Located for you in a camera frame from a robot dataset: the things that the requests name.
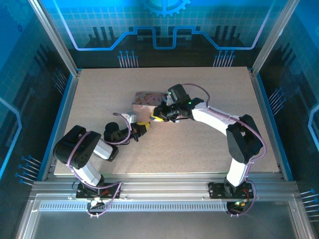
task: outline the wooden work surface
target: wooden work surface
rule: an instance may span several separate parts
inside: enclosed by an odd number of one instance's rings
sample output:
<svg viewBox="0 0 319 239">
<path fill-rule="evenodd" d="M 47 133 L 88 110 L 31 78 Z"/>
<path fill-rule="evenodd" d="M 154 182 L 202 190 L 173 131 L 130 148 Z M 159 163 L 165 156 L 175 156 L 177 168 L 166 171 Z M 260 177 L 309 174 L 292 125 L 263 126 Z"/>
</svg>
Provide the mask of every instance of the wooden work surface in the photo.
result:
<svg viewBox="0 0 319 239">
<path fill-rule="evenodd" d="M 210 105 L 232 115 L 249 114 L 268 146 L 267 155 L 252 171 L 277 171 L 276 160 L 246 67 L 84 69 L 76 89 L 66 132 L 78 124 L 103 135 L 108 122 L 120 128 L 123 120 L 113 112 L 132 111 L 138 91 L 163 91 L 178 83 L 196 83 L 211 95 Z M 191 98 L 207 99 L 205 93 L 185 86 Z M 91 161 L 101 173 L 190 173 L 228 172 L 231 156 L 226 137 L 203 123 L 182 120 L 179 123 L 152 122 L 139 142 L 119 146 L 113 162 L 95 155 Z M 70 174 L 58 162 L 55 174 Z"/>
</svg>

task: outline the vent grille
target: vent grille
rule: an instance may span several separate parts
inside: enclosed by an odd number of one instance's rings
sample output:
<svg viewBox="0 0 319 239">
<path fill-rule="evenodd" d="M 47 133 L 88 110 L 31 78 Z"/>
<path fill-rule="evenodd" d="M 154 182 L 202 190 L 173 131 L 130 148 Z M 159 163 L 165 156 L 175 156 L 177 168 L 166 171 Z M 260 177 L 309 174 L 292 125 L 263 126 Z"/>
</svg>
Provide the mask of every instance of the vent grille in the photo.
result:
<svg viewBox="0 0 319 239">
<path fill-rule="evenodd" d="M 42 201 L 41 211 L 85 211 L 87 202 L 52 202 Z M 101 206 L 91 210 L 99 212 Z M 226 202 L 114 202 L 110 212 L 222 212 L 226 211 Z"/>
</svg>

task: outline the glass panel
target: glass panel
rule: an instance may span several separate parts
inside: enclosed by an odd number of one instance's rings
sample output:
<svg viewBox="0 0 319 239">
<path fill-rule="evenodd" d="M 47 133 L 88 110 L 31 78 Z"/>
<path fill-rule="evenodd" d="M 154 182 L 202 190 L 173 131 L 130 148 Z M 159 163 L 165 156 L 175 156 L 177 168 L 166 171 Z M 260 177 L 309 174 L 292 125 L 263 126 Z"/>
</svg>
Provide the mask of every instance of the glass panel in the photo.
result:
<svg viewBox="0 0 319 239">
<path fill-rule="evenodd" d="M 301 191 L 319 191 L 319 1 L 299 2 L 260 76 Z"/>
<path fill-rule="evenodd" d="M 79 68 L 251 67 L 286 1 L 43 3 Z"/>
<path fill-rule="evenodd" d="M 28 1 L 0 16 L 0 237 L 15 238 L 70 73 Z"/>
</svg>

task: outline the beige tabletop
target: beige tabletop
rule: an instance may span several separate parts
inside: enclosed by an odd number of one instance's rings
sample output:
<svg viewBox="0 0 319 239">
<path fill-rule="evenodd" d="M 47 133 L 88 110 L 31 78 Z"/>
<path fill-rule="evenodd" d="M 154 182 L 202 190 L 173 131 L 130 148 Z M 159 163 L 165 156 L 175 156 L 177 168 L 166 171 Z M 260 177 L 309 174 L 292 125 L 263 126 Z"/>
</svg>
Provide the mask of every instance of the beige tabletop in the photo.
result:
<svg viewBox="0 0 319 239">
<path fill-rule="evenodd" d="M 138 91 L 166 92 L 178 83 L 196 83 L 211 95 L 210 105 L 232 115 L 253 117 L 268 146 L 267 155 L 252 171 L 278 171 L 260 108 L 246 67 L 84 69 L 76 89 L 66 132 L 78 124 L 103 135 L 107 123 L 125 123 L 113 112 L 132 111 Z M 200 89 L 185 86 L 191 98 L 206 100 Z M 120 145 L 113 162 L 95 155 L 91 161 L 101 173 L 227 172 L 231 156 L 226 137 L 203 123 L 152 122 L 139 142 Z M 71 174 L 58 162 L 55 174 Z"/>
</svg>

